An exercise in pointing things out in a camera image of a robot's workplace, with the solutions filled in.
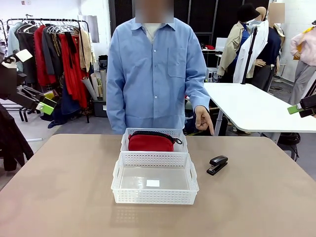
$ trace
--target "red pouch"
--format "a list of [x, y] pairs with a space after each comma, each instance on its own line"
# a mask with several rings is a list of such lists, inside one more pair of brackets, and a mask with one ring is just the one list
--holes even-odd
[[136, 131], [128, 139], [129, 151], [172, 152], [175, 143], [182, 144], [178, 138], [153, 131]]

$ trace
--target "black zipper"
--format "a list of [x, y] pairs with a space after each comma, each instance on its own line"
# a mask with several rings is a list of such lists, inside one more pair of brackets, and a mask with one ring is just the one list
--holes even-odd
[[172, 143], [178, 143], [180, 145], [182, 145], [182, 141], [178, 138], [173, 138], [171, 137], [170, 135], [168, 134], [164, 134], [164, 133], [161, 133], [161, 132], [154, 132], [154, 131], [136, 131], [134, 132], [129, 138], [131, 138], [132, 136], [135, 136], [135, 135], [152, 135], [152, 136], [159, 136], [159, 137], [165, 137], [167, 138], [168, 140], [170, 140]]

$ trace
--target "white sign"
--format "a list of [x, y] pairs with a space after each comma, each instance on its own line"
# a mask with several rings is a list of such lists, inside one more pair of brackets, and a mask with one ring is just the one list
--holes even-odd
[[160, 187], [160, 180], [150, 180], [148, 179], [146, 181], [147, 187]]

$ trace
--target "black hat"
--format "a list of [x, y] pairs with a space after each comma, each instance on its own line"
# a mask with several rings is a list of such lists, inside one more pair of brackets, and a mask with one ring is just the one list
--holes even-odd
[[237, 17], [240, 22], [247, 22], [257, 18], [260, 15], [251, 3], [242, 5], [237, 12]]

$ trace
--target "blue button-up shirt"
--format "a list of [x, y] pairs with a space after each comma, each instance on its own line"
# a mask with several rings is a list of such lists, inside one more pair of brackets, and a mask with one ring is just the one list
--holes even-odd
[[154, 42], [131, 19], [113, 34], [108, 58], [107, 114], [112, 129], [184, 127], [184, 97], [208, 109], [205, 60], [193, 30], [178, 19], [162, 24]]

